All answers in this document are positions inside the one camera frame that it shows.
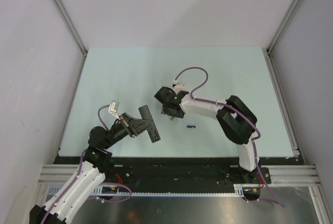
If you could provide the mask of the black remote control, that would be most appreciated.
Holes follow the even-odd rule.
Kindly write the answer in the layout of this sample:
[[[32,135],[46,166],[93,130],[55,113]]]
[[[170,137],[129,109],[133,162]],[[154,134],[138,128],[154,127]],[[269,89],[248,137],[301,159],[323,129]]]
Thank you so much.
[[[150,109],[149,109],[148,105],[144,105],[144,106],[138,108],[138,110],[140,112],[142,120],[144,120],[145,123],[148,125],[146,130],[147,130],[147,133],[149,135],[151,142],[155,143],[155,142],[161,140],[157,127],[156,127],[156,124],[150,113]]]

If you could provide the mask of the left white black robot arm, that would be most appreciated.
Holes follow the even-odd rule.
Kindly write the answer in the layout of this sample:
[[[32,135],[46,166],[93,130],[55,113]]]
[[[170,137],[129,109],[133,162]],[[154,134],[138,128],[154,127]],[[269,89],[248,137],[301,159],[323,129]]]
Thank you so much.
[[[111,146],[126,136],[135,138],[145,131],[151,142],[160,140],[149,107],[142,106],[138,110],[140,118],[122,113],[109,129],[92,128],[88,148],[82,152],[78,168],[49,201],[30,210],[29,223],[72,223],[94,189],[114,178],[114,161],[108,151]]]

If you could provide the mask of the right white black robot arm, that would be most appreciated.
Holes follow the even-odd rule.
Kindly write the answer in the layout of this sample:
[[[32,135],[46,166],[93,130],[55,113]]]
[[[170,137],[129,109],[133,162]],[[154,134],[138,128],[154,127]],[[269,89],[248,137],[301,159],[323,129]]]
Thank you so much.
[[[238,172],[234,178],[246,183],[254,182],[258,176],[259,158],[255,155],[251,136],[257,130],[256,116],[236,96],[225,102],[195,99],[190,93],[176,87],[161,87],[155,98],[162,104],[162,114],[183,118],[185,114],[195,114],[217,120],[225,136],[236,145],[239,155]]]

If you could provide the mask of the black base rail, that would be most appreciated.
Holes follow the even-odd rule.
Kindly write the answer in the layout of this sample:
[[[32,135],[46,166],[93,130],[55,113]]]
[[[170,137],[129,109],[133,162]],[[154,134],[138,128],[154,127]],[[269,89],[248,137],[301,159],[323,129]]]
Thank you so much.
[[[115,175],[134,193],[210,194],[230,193],[235,184],[258,186],[259,172],[253,182],[234,178],[239,159],[231,158],[112,158]]]

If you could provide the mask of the left aluminium frame post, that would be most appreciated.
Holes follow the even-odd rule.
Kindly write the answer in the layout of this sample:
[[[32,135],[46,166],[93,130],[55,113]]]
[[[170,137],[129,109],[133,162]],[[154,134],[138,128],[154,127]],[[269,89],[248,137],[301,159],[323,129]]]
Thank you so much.
[[[62,0],[52,0],[52,2],[54,3],[60,17],[62,18],[66,28],[68,29],[75,44],[79,48],[81,54],[83,55],[83,57],[86,57],[88,51],[87,51],[86,47],[84,46],[83,41],[73,23],[70,15],[68,14],[68,11],[66,10],[63,1]]]

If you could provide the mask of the aluminium frame post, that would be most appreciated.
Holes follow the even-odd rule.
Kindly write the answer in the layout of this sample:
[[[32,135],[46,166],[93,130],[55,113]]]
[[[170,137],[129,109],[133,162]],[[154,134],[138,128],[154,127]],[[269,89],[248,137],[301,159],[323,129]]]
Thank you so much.
[[[266,48],[266,51],[268,54],[270,54],[280,38],[282,37],[283,33],[285,32],[287,26],[290,24],[292,18],[294,17],[295,13],[297,12],[299,6],[301,5],[301,2],[303,0],[292,0],[281,23],[279,24],[275,34],[273,35],[272,40],[270,41],[268,47]]]
[[[54,3],[60,17],[62,18],[66,28],[68,29],[75,44],[79,48],[81,54],[83,55],[83,57],[86,57],[88,51],[87,51],[86,47],[84,46],[83,41],[73,23],[70,15],[68,14],[68,11],[66,10],[63,1],[62,0],[52,0],[52,2]]]

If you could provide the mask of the right aluminium frame post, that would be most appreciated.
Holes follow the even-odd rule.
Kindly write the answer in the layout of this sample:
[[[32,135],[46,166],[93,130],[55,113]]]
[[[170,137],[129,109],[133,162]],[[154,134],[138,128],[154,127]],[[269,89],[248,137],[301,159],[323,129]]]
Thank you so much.
[[[292,0],[281,23],[279,24],[275,34],[273,35],[272,40],[270,41],[268,47],[266,48],[266,51],[268,54],[270,54],[280,38],[282,37],[283,33],[285,32],[287,26],[290,24],[292,18],[294,17],[295,13],[297,12],[299,6],[301,5],[301,2],[303,0]]]

